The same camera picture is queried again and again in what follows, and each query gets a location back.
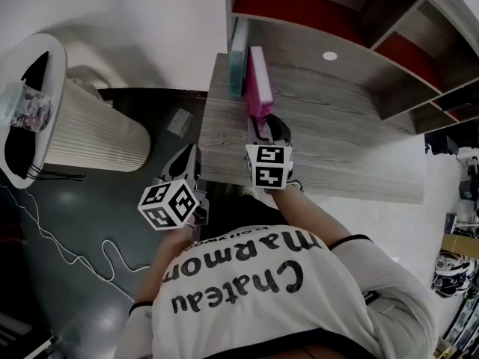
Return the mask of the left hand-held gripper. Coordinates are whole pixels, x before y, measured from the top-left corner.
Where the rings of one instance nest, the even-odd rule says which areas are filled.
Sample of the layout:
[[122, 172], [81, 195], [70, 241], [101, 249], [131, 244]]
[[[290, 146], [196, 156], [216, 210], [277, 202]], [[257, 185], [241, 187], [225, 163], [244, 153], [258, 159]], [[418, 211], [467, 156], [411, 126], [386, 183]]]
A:
[[181, 228], [192, 215], [196, 225], [208, 224], [207, 193], [193, 189], [186, 181], [198, 180], [200, 175], [201, 151], [197, 144], [187, 144], [167, 162], [161, 178], [173, 181], [147, 187], [137, 207], [154, 230]]

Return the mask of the person's white printed shirt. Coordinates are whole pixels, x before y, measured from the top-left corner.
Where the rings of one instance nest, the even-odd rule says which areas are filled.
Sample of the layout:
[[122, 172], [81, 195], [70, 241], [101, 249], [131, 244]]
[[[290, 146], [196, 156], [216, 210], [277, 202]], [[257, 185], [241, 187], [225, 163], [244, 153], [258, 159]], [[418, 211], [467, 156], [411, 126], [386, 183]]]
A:
[[115, 359], [255, 359], [322, 346], [349, 359], [430, 359], [430, 293], [367, 236], [242, 227], [168, 265], [132, 306]]

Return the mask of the pink book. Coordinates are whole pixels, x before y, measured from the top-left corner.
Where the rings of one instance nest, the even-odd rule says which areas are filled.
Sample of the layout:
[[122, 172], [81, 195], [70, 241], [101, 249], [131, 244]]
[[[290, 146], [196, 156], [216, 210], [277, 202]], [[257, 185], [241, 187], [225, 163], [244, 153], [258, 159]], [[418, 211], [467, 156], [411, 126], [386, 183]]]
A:
[[271, 112], [274, 99], [261, 46], [249, 47], [245, 92], [250, 116], [260, 119]]

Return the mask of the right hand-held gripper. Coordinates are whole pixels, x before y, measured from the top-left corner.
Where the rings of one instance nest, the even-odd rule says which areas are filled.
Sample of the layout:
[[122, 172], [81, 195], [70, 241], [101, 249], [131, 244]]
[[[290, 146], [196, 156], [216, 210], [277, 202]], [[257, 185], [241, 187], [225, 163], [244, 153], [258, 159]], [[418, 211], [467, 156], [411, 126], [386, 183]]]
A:
[[[284, 121], [277, 116], [267, 116], [274, 144], [290, 144], [291, 131]], [[293, 170], [291, 146], [257, 145], [265, 144], [266, 139], [260, 134], [257, 121], [250, 117], [247, 121], [248, 143], [245, 146], [245, 159], [251, 184], [255, 188], [285, 189]]]

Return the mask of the person's left forearm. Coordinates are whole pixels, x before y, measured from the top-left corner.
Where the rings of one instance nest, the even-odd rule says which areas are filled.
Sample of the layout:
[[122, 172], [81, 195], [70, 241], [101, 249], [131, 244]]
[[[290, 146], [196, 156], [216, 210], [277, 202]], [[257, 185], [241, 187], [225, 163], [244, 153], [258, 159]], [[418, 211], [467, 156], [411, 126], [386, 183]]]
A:
[[195, 226], [186, 223], [182, 228], [169, 230], [159, 244], [156, 256], [147, 270], [135, 295], [135, 303], [153, 302], [162, 285], [162, 279], [172, 260], [192, 244]]

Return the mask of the small clear plastic packet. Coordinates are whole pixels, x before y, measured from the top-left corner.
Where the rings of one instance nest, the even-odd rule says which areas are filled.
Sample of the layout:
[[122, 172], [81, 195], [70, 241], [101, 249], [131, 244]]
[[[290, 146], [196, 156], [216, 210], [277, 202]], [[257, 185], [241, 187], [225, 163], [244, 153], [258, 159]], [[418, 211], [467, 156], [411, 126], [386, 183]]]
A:
[[193, 114], [191, 112], [187, 111], [186, 109], [179, 108], [168, 124], [167, 130], [170, 133], [182, 138], [186, 134], [192, 118]]

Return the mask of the person's right forearm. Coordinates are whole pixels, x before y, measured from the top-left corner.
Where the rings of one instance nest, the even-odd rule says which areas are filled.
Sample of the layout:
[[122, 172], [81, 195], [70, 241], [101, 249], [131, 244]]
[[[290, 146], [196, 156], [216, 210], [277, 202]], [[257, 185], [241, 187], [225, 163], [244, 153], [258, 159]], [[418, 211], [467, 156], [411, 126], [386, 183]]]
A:
[[342, 243], [355, 239], [366, 239], [364, 235], [353, 235], [338, 220], [312, 202], [300, 189], [287, 185], [283, 190], [266, 190], [287, 223], [319, 237], [332, 250]]

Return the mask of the cardboard box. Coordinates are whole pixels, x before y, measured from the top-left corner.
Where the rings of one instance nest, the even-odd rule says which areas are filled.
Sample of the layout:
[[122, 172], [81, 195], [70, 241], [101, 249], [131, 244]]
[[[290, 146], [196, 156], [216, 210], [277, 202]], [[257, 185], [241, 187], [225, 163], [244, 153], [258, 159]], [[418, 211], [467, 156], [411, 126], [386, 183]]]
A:
[[479, 253], [479, 239], [458, 234], [445, 234], [442, 239], [442, 250], [463, 255], [476, 254]]

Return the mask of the white ribbed pedestal table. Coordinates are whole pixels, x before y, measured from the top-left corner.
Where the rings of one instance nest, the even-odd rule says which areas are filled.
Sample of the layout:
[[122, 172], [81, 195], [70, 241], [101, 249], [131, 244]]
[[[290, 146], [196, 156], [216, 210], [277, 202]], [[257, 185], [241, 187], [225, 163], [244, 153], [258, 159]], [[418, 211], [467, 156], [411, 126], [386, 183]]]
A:
[[67, 54], [50, 34], [34, 34], [0, 55], [0, 83], [20, 79], [48, 55], [42, 90], [52, 98], [52, 117], [35, 138], [34, 167], [26, 179], [7, 166], [4, 146], [10, 131], [0, 126], [0, 171], [16, 188], [28, 188], [44, 164], [108, 171], [138, 170], [150, 154], [150, 136], [138, 122], [97, 99], [67, 78]]

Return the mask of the wooden desk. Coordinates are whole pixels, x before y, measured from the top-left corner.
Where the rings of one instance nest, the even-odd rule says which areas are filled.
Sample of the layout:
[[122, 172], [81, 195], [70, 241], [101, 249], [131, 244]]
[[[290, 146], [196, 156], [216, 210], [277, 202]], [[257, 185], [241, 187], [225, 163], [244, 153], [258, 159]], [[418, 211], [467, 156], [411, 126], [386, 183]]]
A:
[[[312, 194], [421, 203], [424, 140], [408, 117], [381, 121], [364, 89], [271, 64], [272, 111], [292, 132], [293, 175]], [[205, 180], [246, 185], [247, 108], [229, 92], [228, 57], [213, 68], [199, 138]]]

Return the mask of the person's black shorts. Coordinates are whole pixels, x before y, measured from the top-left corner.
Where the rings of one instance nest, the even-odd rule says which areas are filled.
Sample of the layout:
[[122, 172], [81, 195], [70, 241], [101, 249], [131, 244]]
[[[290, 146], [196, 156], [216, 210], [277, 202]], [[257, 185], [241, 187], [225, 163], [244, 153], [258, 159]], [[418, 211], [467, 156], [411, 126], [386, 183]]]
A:
[[281, 212], [252, 195], [240, 194], [238, 185], [206, 181], [210, 202], [208, 225], [201, 227], [200, 240], [216, 238], [240, 227], [288, 225]]

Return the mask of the black white patterned bag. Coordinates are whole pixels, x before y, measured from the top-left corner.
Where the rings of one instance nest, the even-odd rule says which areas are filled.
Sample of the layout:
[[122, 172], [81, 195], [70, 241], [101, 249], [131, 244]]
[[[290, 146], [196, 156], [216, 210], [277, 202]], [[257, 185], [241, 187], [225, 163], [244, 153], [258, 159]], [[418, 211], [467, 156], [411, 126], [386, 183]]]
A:
[[478, 270], [479, 260], [441, 251], [436, 258], [431, 289], [441, 298], [475, 298], [479, 294], [475, 282]]

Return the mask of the wooden desk shelf unit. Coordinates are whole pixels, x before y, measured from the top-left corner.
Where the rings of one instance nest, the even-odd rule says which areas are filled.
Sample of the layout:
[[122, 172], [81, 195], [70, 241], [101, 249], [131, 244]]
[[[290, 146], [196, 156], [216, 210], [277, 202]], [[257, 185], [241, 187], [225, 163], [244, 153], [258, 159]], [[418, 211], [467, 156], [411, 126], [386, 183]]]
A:
[[[479, 0], [226, 0], [270, 64], [364, 88], [417, 133], [479, 120]], [[327, 61], [324, 52], [338, 58]]]

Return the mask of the teal book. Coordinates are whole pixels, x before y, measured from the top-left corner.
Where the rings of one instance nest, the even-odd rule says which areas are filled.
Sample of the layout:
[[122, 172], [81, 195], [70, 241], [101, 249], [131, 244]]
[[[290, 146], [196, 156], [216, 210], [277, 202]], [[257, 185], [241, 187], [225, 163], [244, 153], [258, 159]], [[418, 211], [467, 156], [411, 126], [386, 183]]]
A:
[[236, 18], [231, 47], [228, 51], [230, 92], [233, 97], [241, 97], [245, 81], [248, 55], [249, 20]]

